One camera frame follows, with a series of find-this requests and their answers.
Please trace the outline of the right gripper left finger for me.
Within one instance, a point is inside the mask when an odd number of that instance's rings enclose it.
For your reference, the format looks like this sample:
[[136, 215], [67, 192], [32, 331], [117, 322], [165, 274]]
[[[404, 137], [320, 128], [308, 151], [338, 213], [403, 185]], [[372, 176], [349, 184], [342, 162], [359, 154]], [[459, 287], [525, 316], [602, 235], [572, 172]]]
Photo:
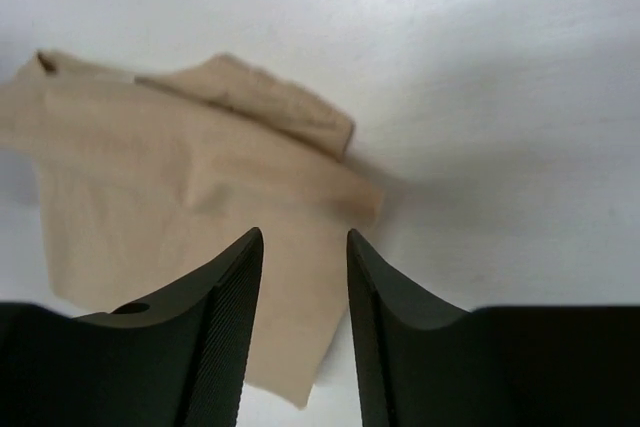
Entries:
[[110, 313], [1, 306], [5, 426], [232, 426], [260, 289], [251, 229], [200, 268]]

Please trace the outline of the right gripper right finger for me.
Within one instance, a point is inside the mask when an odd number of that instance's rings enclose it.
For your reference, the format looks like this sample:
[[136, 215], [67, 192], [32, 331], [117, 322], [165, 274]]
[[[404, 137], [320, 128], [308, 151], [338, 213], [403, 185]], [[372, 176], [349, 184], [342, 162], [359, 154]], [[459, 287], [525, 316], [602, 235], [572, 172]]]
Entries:
[[635, 306], [456, 307], [347, 237], [366, 426], [635, 426]]

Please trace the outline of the beige t shirt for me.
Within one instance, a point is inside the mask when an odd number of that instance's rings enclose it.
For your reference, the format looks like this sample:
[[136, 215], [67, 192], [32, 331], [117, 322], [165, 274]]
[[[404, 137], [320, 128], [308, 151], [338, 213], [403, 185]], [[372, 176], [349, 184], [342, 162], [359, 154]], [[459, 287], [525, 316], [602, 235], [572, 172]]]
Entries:
[[1, 87], [1, 144], [39, 186], [50, 285], [109, 311], [264, 237], [247, 381], [302, 408], [347, 307], [345, 243], [383, 190], [353, 120], [230, 55], [134, 74], [41, 51]]

